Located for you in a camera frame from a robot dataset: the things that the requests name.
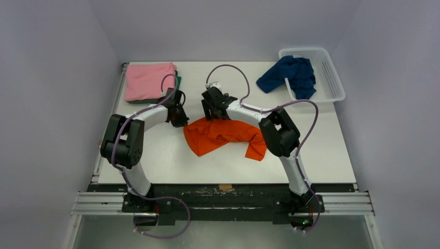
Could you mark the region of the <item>orange t shirt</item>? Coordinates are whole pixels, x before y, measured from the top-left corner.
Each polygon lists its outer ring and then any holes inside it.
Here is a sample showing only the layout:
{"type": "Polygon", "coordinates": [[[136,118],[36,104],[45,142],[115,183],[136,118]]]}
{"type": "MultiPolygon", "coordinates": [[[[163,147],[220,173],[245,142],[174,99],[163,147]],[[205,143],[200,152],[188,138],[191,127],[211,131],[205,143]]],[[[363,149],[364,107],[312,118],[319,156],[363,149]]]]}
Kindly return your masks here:
{"type": "Polygon", "coordinates": [[[183,128],[189,148],[197,156],[208,154],[228,143],[247,143],[245,157],[262,161],[267,146],[262,132],[238,120],[200,118],[183,128]]]}

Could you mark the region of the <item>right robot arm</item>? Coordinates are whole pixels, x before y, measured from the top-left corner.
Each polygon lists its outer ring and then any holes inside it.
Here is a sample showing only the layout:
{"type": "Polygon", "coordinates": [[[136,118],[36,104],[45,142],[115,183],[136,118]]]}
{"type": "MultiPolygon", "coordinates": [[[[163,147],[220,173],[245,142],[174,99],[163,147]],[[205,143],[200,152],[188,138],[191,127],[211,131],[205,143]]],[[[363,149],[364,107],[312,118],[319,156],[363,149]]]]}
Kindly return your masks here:
{"type": "Polygon", "coordinates": [[[208,120],[241,121],[259,128],[267,149],[279,158],[284,168],[292,196],[292,212],[308,209],[321,214],[323,202],[312,189],[300,157],[305,141],[300,139],[299,129],[283,107],[265,110],[245,106],[217,87],[207,88],[202,93],[201,103],[208,120]]]}

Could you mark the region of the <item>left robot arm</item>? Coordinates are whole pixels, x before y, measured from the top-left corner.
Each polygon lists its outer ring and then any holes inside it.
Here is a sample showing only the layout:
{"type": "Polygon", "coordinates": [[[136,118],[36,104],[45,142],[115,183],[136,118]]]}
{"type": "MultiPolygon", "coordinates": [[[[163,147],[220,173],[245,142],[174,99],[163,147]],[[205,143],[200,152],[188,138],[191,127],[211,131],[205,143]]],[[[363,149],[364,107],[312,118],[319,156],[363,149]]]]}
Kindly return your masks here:
{"type": "Polygon", "coordinates": [[[156,197],[151,182],[147,179],[142,165],[144,134],[161,123],[170,123],[175,128],[188,124],[183,105],[186,95],[181,90],[168,89],[156,104],[129,115],[111,115],[100,154],[116,168],[128,187],[128,193],[136,196],[134,205],[141,212],[153,209],[155,201],[177,201],[187,208],[187,204],[177,197],[156,197]]]}

